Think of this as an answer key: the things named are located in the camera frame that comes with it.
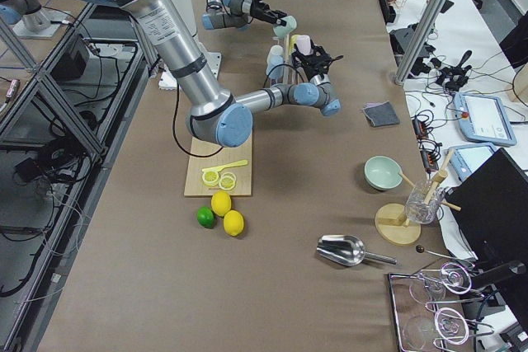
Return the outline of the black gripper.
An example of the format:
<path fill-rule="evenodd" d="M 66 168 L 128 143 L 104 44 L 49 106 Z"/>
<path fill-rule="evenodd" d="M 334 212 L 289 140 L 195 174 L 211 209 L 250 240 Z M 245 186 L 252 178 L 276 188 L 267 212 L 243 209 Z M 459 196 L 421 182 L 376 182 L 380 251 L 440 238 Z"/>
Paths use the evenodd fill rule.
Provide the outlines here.
<path fill-rule="evenodd" d="M 310 41 L 311 54 L 304 55 L 298 49 L 294 49 L 290 54 L 292 66 L 300 66 L 304 70 L 306 78 L 313 78 L 317 75 L 328 74 L 332 63 L 332 57 L 321 45 L 316 45 Z"/>
<path fill-rule="evenodd" d="M 285 26 L 287 21 L 284 17 L 288 14 L 280 10 L 271 10 L 270 6 L 262 0 L 252 0 L 250 16 L 259 21 L 269 22 L 273 26 Z"/>

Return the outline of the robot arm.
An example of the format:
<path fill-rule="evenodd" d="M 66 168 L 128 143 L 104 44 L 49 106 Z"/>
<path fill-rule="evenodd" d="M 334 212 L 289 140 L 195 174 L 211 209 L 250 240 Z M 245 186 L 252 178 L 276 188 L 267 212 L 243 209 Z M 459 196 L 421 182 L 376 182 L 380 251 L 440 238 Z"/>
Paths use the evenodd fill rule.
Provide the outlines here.
<path fill-rule="evenodd" d="M 206 55 L 191 33 L 194 21 L 185 22 L 191 0 L 83 0 L 128 12 L 162 58 L 191 102 L 186 119 L 190 133 L 200 140 L 233 148 L 252 132 L 253 114 L 282 106 L 312 106 L 322 115 L 335 115 L 341 104 L 328 79 L 333 58 L 315 44 L 296 43 L 292 67 L 304 70 L 307 82 L 293 84 L 280 78 L 276 84 L 239 97 L 222 87 Z"/>
<path fill-rule="evenodd" d="M 286 27 L 288 14 L 272 10 L 263 0 L 206 0 L 202 25 L 206 30 L 243 28 L 253 19 Z"/>

